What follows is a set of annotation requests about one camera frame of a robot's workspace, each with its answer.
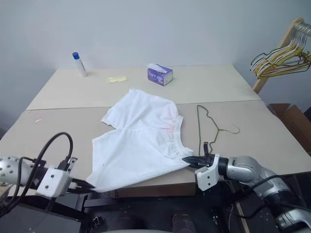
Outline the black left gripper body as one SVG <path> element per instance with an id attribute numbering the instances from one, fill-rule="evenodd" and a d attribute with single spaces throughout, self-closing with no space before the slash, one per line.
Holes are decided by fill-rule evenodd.
<path id="1" fill-rule="evenodd" d="M 76 193 L 76 182 L 73 182 L 72 179 L 69 179 L 65 184 L 65 193 Z"/>

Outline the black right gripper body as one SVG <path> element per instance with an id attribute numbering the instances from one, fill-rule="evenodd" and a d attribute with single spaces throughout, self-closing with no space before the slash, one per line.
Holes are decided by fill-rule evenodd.
<path id="1" fill-rule="evenodd" d="M 199 160 L 199 165 L 200 166 L 207 166 L 210 167 L 213 165 L 214 162 L 214 158 L 215 158 L 215 154 L 212 154 L 209 151 L 209 144 L 208 142 L 204 142 L 203 143 L 203 149 L 204 149 L 204 156 L 202 156 Z"/>

